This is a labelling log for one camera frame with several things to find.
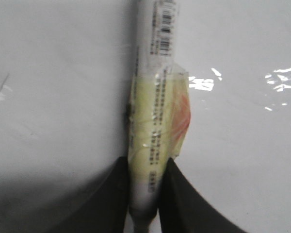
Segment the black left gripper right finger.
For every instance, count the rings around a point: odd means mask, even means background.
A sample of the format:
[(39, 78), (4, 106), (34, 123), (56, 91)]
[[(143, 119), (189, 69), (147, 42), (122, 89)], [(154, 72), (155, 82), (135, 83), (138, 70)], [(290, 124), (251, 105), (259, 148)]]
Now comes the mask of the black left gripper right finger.
[(243, 233), (189, 183), (173, 159), (162, 180), (159, 216), (163, 233)]

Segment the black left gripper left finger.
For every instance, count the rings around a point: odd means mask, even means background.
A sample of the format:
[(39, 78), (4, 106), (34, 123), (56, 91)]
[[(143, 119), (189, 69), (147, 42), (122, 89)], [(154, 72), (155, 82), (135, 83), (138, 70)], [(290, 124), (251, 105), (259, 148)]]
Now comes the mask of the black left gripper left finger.
[(74, 213), (48, 233), (122, 233), (129, 199), (126, 157), (119, 157), (105, 181)]

